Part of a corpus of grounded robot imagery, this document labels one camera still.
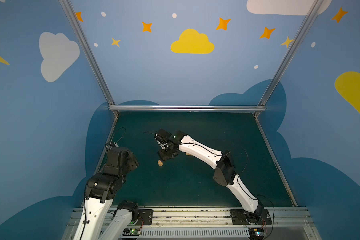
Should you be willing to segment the right aluminium frame post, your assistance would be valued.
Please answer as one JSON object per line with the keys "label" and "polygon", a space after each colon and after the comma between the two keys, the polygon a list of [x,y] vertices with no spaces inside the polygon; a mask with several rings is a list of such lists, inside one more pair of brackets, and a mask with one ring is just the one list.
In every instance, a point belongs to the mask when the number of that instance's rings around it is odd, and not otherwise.
{"label": "right aluminium frame post", "polygon": [[289,64],[291,63],[293,57],[297,53],[300,45],[302,44],[303,40],[305,39],[306,35],[308,34],[315,20],[317,19],[319,15],[319,11],[322,5],[324,4],[324,2],[325,2],[324,0],[313,1],[313,4],[309,9],[306,17],[304,18],[301,26],[299,27],[292,44],[288,48],[283,60],[281,61],[280,66],[278,67],[274,77],[270,81],[263,96],[261,97],[258,103],[258,107],[261,108],[262,110],[258,110],[254,112],[255,119],[257,119],[260,116],[261,112],[264,112],[266,110],[267,102],[269,101],[271,95],[275,91],[277,85],[279,84]]}

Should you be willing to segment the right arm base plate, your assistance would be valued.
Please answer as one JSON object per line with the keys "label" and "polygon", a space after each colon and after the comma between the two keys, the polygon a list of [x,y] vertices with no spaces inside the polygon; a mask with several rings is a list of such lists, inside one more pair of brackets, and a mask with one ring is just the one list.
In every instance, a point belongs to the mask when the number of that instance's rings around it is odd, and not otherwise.
{"label": "right arm base plate", "polygon": [[230,217],[233,225],[271,225],[272,216],[267,209],[260,214],[257,212],[250,213],[243,209],[231,209]]}

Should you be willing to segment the left aluminium frame post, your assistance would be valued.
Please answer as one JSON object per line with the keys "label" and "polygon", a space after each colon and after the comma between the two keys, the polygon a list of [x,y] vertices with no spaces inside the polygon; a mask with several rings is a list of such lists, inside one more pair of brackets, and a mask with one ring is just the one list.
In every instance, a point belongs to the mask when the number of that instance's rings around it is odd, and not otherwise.
{"label": "left aluminium frame post", "polygon": [[85,33],[81,27],[80,21],[78,20],[76,16],[76,12],[74,11],[73,5],[71,1],[68,0],[59,0],[59,3],[67,17],[67,19],[70,22],[70,25],[79,41],[79,44],[87,58],[87,61],[95,75],[95,78],[108,102],[109,107],[111,105],[114,105],[114,99],[112,97],[112,94],[110,92],[110,89],[106,83],[106,80],[100,70],[100,67],[95,59],[95,56],[91,50],[91,47],[88,43],[88,40],[85,36]]}

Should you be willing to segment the controller board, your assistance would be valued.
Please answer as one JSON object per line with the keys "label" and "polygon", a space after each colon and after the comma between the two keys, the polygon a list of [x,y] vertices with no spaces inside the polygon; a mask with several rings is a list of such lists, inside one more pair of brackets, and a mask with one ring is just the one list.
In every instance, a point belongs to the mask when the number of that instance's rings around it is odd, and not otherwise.
{"label": "controller board", "polygon": [[137,238],[142,234],[142,230],[141,229],[124,229],[123,230],[123,234],[122,237],[126,238],[126,237],[133,237],[133,238]]}
{"label": "controller board", "polygon": [[263,240],[265,238],[264,229],[249,228],[249,240]]}

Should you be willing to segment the back aluminium frame bar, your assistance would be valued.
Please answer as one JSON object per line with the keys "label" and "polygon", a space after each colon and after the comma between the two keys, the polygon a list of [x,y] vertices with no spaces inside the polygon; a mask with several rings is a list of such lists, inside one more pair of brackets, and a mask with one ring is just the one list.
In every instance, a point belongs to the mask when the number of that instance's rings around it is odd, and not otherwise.
{"label": "back aluminium frame bar", "polygon": [[150,106],[150,105],[110,105],[111,111],[138,112],[263,112],[265,106]]}

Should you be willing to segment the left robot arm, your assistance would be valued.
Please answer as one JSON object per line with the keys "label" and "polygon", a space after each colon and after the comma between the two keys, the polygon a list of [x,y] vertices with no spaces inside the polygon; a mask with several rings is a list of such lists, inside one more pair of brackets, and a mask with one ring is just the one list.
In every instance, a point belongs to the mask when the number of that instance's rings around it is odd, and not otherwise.
{"label": "left robot arm", "polygon": [[102,169],[86,183],[83,214],[75,240],[117,240],[130,223],[138,220],[138,203],[122,201],[110,225],[101,232],[117,191],[125,183],[127,174],[139,166],[135,155],[127,148],[113,147],[108,150],[107,156]]}

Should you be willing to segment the left controller board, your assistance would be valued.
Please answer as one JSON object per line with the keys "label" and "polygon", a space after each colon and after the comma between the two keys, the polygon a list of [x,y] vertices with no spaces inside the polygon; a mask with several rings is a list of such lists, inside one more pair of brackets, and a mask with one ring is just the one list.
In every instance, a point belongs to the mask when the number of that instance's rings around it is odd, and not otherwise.
{"label": "left controller board", "polygon": [[124,229],[123,230],[123,234],[122,237],[126,238],[126,237],[133,237],[133,238],[137,238],[142,234],[142,230],[141,229]]}

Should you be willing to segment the aluminium front rail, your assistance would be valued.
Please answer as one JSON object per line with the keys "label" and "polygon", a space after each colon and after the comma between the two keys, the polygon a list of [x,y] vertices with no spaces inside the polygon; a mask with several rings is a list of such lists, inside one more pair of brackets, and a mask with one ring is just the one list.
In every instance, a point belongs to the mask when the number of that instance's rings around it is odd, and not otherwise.
{"label": "aluminium front rail", "polygon": [[[271,225],[233,225],[231,209],[212,207],[143,207],[152,209],[151,226],[135,226],[130,223],[127,229],[141,229],[137,237],[122,236],[118,240],[190,240],[190,239],[234,239],[249,240],[249,228],[264,229],[264,240],[319,240],[321,236],[306,208],[267,208],[272,216]],[[110,208],[101,232],[110,225],[117,208]],[[64,240],[74,240],[82,209],[74,209],[66,230]]]}

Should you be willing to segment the aluminium frame post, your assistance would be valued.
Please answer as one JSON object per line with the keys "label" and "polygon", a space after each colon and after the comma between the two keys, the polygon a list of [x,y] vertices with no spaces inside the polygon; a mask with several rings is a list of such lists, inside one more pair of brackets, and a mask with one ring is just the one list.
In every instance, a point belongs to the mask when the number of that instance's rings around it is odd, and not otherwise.
{"label": "aluminium frame post", "polygon": [[109,107],[111,105],[114,105],[114,99],[112,97],[112,94],[110,92],[110,89],[106,83],[106,80],[100,70],[100,67],[95,59],[95,56],[91,50],[91,47],[88,43],[88,40],[85,36],[85,33],[81,27],[80,21],[78,20],[76,16],[76,12],[74,11],[73,5],[71,1],[68,0],[59,0],[59,3],[67,17],[67,19],[70,22],[70,25],[79,41],[79,44],[87,58],[87,61],[95,75],[95,78],[108,102]]}
{"label": "aluminium frame post", "polygon": [[258,103],[258,107],[261,108],[262,110],[258,110],[254,112],[255,119],[257,119],[260,116],[261,112],[264,112],[266,110],[267,102],[269,101],[271,95],[275,91],[277,85],[279,84],[289,64],[291,63],[293,57],[297,53],[300,45],[302,44],[303,40],[305,39],[306,35],[308,34],[315,20],[317,19],[319,15],[319,11],[322,5],[324,4],[324,2],[325,2],[324,0],[313,1],[313,4],[309,9],[306,17],[304,18],[301,26],[299,27],[292,44],[288,48],[283,60],[281,61],[280,66],[278,67],[274,77],[270,81],[263,96],[261,97]]}

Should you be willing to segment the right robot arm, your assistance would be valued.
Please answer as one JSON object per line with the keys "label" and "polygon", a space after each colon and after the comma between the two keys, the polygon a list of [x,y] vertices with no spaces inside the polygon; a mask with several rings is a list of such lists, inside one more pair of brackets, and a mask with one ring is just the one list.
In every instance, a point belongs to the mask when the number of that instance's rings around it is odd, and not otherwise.
{"label": "right robot arm", "polygon": [[180,152],[203,161],[215,170],[214,181],[227,187],[238,199],[244,210],[246,222],[254,225],[262,220],[264,206],[241,180],[231,152],[209,148],[182,131],[171,134],[164,129],[159,129],[155,133],[155,139],[161,147],[158,151],[161,162],[174,159]]}

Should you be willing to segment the right controller board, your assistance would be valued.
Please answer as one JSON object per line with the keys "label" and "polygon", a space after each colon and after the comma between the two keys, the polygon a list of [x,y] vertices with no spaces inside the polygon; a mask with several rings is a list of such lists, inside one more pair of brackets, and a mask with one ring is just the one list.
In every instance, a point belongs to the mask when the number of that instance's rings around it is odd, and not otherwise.
{"label": "right controller board", "polygon": [[264,229],[249,228],[249,240],[263,240],[265,238]]}

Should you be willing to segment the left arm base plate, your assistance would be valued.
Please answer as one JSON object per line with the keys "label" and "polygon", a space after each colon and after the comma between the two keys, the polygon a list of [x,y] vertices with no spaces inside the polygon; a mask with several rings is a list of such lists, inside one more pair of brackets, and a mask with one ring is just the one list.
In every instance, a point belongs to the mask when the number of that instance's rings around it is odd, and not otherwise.
{"label": "left arm base plate", "polygon": [[137,221],[135,226],[151,226],[153,221],[153,210],[152,209],[141,209],[139,210]]}

